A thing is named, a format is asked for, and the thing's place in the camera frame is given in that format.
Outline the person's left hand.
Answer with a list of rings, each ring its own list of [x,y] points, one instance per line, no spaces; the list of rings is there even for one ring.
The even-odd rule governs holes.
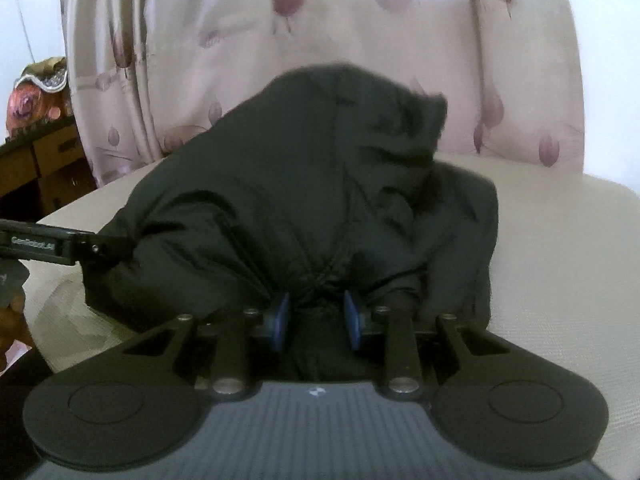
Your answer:
[[[1,373],[36,344],[25,318],[24,284],[29,270],[20,260],[1,260]]]

